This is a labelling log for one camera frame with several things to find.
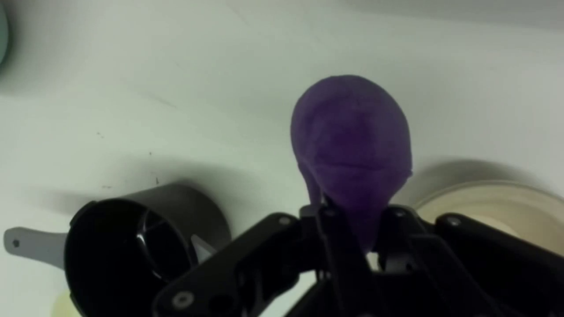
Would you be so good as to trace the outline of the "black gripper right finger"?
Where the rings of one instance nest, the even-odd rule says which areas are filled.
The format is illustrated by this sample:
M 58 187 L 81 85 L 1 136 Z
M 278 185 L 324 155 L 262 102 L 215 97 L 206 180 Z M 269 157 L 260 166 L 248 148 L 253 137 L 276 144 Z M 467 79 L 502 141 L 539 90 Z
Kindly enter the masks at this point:
M 564 257 L 460 213 L 380 220 L 379 264 L 416 284 L 419 317 L 564 317 Z

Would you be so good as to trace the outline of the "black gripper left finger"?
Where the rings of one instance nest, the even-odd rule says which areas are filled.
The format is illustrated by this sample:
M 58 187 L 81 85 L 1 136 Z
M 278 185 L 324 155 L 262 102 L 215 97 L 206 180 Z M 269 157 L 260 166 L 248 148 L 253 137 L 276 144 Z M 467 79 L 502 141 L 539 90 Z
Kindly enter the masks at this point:
M 304 271 L 329 285 L 338 317 L 375 315 L 370 268 L 342 208 L 313 206 L 304 217 L 273 213 L 197 268 L 167 284 L 153 317 L 248 317 L 292 289 Z

